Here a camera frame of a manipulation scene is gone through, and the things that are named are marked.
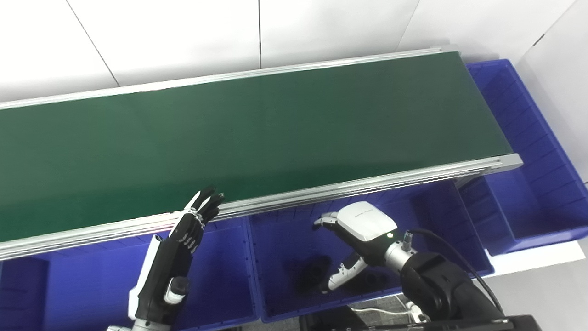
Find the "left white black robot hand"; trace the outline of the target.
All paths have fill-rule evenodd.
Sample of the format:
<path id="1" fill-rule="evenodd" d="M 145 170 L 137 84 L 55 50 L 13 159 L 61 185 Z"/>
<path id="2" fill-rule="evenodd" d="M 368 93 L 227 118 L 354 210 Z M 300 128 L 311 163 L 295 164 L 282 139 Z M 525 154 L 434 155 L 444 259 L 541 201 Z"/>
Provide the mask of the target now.
<path id="1" fill-rule="evenodd" d="M 193 254 L 224 199 L 214 186 L 204 187 L 187 203 L 167 237 L 153 235 L 138 282 L 130 290 L 128 316 L 136 326 L 168 330 L 174 325 L 190 291 Z"/>

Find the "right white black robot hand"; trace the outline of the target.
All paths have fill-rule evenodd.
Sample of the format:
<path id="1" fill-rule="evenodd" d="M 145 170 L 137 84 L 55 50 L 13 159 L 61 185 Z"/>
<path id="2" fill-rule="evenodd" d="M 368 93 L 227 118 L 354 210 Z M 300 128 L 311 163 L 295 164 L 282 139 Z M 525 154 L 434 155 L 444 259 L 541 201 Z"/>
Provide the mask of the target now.
<path id="1" fill-rule="evenodd" d="M 400 245 L 395 221 L 367 201 L 347 205 L 336 212 L 326 212 L 315 220 L 313 230 L 332 231 L 353 249 L 338 266 L 337 272 L 322 281 L 322 293 L 335 291 L 358 276 L 368 266 L 384 266 L 388 255 Z"/>

